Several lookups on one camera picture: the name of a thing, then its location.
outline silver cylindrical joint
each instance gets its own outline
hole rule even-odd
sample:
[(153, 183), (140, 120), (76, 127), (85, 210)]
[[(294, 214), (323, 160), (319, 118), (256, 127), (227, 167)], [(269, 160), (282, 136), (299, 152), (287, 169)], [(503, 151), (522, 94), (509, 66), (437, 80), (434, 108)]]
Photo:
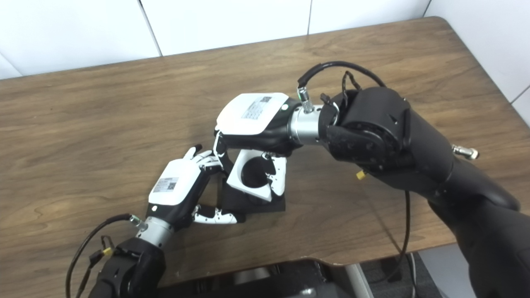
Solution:
[(319, 116), (322, 105), (314, 106), (313, 113), (305, 113), (297, 108), (289, 122), (289, 132), (293, 140), (302, 145), (320, 145)]
[(139, 231), (136, 234), (136, 237), (141, 238), (156, 247), (163, 248), (173, 234), (173, 228), (171, 225), (156, 217), (148, 217), (145, 223), (147, 224), (147, 229)]

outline cable connector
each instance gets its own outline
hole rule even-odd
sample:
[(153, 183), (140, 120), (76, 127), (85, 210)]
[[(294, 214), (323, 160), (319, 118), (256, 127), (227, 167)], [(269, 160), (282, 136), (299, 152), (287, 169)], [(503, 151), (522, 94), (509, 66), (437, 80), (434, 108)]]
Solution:
[(480, 156), (479, 151), (474, 148), (466, 148), (462, 146), (453, 145), (452, 149), (454, 154), (461, 155), (467, 160), (476, 160)]
[(138, 228), (138, 230), (140, 232), (143, 232), (147, 229), (147, 224), (142, 221), (138, 216), (136, 215), (131, 215), (131, 217), (129, 218), (129, 221), (135, 226)]
[(356, 176), (357, 176), (357, 179), (362, 180), (366, 178), (366, 173), (364, 172), (364, 170), (361, 170), (360, 172), (356, 174)]
[(111, 247), (107, 247), (102, 252), (104, 256), (111, 256), (114, 250)]
[(89, 256), (89, 261), (90, 261), (89, 267), (90, 268), (94, 267), (99, 261), (101, 261), (101, 259), (103, 259), (104, 256), (105, 254), (103, 253), (101, 249), (95, 251), (93, 254)]
[(298, 93), (298, 98), (302, 102), (302, 107), (304, 108), (304, 113), (309, 114), (315, 110), (315, 107), (313, 106), (313, 103), (311, 102), (311, 99), (309, 98), (309, 93), (307, 92), (307, 88), (304, 87), (298, 87), (296, 89), (296, 93)]

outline robotic hand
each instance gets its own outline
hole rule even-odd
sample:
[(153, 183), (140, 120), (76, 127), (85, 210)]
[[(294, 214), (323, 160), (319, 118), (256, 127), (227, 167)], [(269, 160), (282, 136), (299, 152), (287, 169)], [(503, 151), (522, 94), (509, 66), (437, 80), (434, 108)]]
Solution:
[(90, 257), (90, 266), (79, 287), (79, 297), (88, 280), (90, 269), (104, 255), (111, 255), (99, 272), (91, 298), (136, 298), (150, 296), (165, 271), (163, 248), (178, 230), (192, 222), (233, 224), (244, 222), (242, 215), (226, 213), (214, 207), (198, 205), (210, 176), (221, 170), (220, 162), (212, 153), (198, 153), (201, 145), (188, 150), (183, 158), (169, 162), (149, 193), (146, 221), (134, 215), (110, 218), (98, 226), (85, 240), (68, 270), (66, 297), (70, 298), (70, 278), (79, 255), (90, 238), (105, 225), (116, 220), (130, 220), (138, 228), (134, 238), (98, 251)]

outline yellow connector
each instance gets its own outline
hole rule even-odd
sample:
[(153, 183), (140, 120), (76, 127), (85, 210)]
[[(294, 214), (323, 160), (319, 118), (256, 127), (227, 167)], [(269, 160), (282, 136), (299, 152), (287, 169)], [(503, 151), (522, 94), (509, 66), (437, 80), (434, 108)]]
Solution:
[(366, 177), (366, 174), (364, 173), (364, 171), (360, 171), (357, 173), (357, 179), (362, 180), (365, 177)]
[(104, 255), (104, 256), (110, 256), (110, 255), (112, 255), (112, 248), (110, 248), (110, 247), (105, 248), (105, 249), (103, 250), (103, 255)]

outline silver metal connector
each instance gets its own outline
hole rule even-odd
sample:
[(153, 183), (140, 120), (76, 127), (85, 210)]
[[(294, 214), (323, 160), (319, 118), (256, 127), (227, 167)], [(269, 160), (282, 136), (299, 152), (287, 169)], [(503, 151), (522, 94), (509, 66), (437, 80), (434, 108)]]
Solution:
[(306, 87), (300, 87), (296, 89), (298, 93), (298, 98), (302, 102), (302, 107), (304, 108), (304, 113), (308, 114), (315, 110), (311, 99), (309, 98), (309, 93), (307, 92)]
[(171, 235), (174, 233), (173, 227), (160, 218), (152, 216), (145, 220), (145, 224), (147, 228), (143, 231), (138, 231), (136, 238), (143, 239), (152, 245), (163, 249), (171, 238)]
[(467, 160), (476, 160), (479, 158), (479, 151), (473, 148), (466, 148), (462, 146), (453, 145), (453, 153), (461, 155)]
[(147, 224), (143, 222), (138, 216), (132, 215), (129, 221), (138, 228), (140, 232), (143, 232), (147, 229)]

